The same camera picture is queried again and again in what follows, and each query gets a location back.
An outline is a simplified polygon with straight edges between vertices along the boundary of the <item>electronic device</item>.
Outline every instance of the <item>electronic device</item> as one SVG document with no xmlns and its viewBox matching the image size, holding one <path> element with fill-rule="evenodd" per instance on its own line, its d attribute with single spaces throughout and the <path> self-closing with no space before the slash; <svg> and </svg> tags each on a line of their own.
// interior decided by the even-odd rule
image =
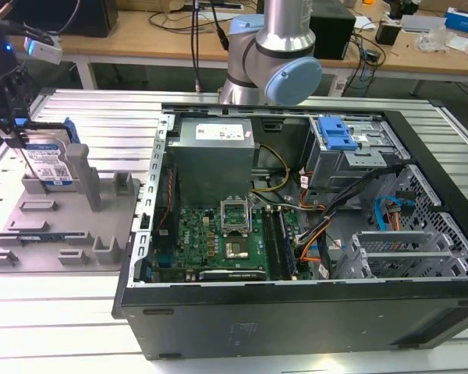
<svg viewBox="0 0 468 374">
<path fill-rule="evenodd" d="M 314 0 L 310 29 L 314 32 L 315 58 L 343 60 L 356 17 L 340 0 Z"/>
<path fill-rule="evenodd" d="M 162 110 L 115 299 L 147 359 L 433 348 L 468 327 L 468 200 L 401 113 Z M 163 201 L 168 243 L 148 224 Z"/>
<path fill-rule="evenodd" d="M 381 22 L 378 26 L 375 40 L 378 44 L 393 45 L 401 29 L 400 25 Z"/>
<path fill-rule="evenodd" d="M 59 30 L 73 14 L 76 1 L 22 0 L 14 4 L 7 19 L 42 30 Z M 116 0 L 82 0 L 66 34 L 107 37 L 117 19 Z"/>
<path fill-rule="evenodd" d="M 411 16 L 420 8 L 421 0 L 383 0 L 390 5 L 390 18 L 401 19 L 402 16 Z"/>
</svg>

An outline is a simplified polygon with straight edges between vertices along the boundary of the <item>white label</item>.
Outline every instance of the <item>white label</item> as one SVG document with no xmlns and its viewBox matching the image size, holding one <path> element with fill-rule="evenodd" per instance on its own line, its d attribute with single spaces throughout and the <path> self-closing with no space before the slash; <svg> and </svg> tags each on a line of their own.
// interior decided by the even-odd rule
<svg viewBox="0 0 468 374">
<path fill-rule="evenodd" d="M 196 126 L 196 140 L 244 140 L 243 125 L 200 123 Z"/>
<path fill-rule="evenodd" d="M 302 1 L 302 14 L 301 20 L 302 24 L 308 23 L 310 21 L 310 16 L 312 16 L 312 0 L 303 0 Z"/>
<path fill-rule="evenodd" d="M 19 236 L 19 239 L 20 240 L 34 240 L 34 241 L 40 241 L 40 237 L 39 236 Z"/>
<path fill-rule="evenodd" d="M 322 275 L 322 277 L 323 277 L 324 279 L 328 279 L 328 278 L 329 278 L 328 269 L 326 269 L 322 263 L 319 265 L 319 273 L 321 273 L 321 275 Z"/>
<path fill-rule="evenodd" d="M 55 144 L 28 144 L 24 154 L 41 181 L 62 185 L 73 180 L 66 164 L 59 160 L 61 150 Z"/>
<path fill-rule="evenodd" d="M 302 185 L 302 189 L 309 189 L 309 177 L 302 175 L 300 177 L 300 184 Z"/>
<path fill-rule="evenodd" d="M 354 136 L 352 136 L 352 139 L 356 143 L 369 142 L 369 140 L 367 139 L 367 136 L 365 136 L 365 135 L 354 135 Z"/>
</svg>

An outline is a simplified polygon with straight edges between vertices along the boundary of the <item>gray floor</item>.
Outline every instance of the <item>gray floor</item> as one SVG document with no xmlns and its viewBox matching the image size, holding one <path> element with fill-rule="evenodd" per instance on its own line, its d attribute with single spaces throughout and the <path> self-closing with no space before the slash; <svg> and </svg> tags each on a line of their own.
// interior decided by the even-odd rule
<svg viewBox="0 0 468 374">
<path fill-rule="evenodd" d="M 27 67 L 39 86 L 58 88 L 81 88 L 76 68 L 63 62 L 60 66 L 46 62 L 28 61 Z M 135 65 L 96 64 L 94 71 L 97 84 L 102 90 L 158 90 L 158 91 L 194 91 L 193 70 L 168 66 L 143 67 Z M 200 77 L 206 92 L 216 92 L 225 80 L 225 70 L 201 69 Z M 324 76 L 316 91 L 317 96 L 326 96 L 332 77 Z M 374 81 L 368 97 L 413 99 L 409 94 L 412 80 L 382 79 Z M 360 93 L 349 90 L 346 96 L 358 97 Z M 426 82 L 419 92 L 420 99 L 436 99 L 444 105 L 468 129 L 468 96 L 454 83 Z"/>
</svg>

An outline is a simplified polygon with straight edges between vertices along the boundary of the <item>aluminum extrusion table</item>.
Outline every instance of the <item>aluminum extrusion table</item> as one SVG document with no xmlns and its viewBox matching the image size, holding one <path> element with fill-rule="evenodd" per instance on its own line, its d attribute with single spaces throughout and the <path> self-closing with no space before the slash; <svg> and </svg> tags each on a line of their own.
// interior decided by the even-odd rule
<svg viewBox="0 0 468 374">
<path fill-rule="evenodd" d="M 161 103 L 215 103 L 214 94 L 57 90 L 33 106 L 37 121 L 69 116 L 101 175 L 144 180 Z M 468 132 L 428 101 L 313 97 L 319 107 L 401 111 L 468 198 Z M 23 191 L 23 164 L 0 148 L 0 229 Z M 431 351 L 342 353 L 148 362 L 126 321 L 111 317 L 117 273 L 0 276 L 0 372 L 159 373 L 464 372 L 468 330 Z"/>
</svg>

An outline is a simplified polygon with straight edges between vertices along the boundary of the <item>power supply label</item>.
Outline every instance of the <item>power supply label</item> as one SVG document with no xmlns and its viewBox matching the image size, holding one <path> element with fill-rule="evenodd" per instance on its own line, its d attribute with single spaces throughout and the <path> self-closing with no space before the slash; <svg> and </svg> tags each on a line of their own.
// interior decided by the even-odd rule
<svg viewBox="0 0 468 374">
<path fill-rule="evenodd" d="M 196 126 L 196 140 L 244 140 L 243 125 L 200 123 Z"/>
</svg>

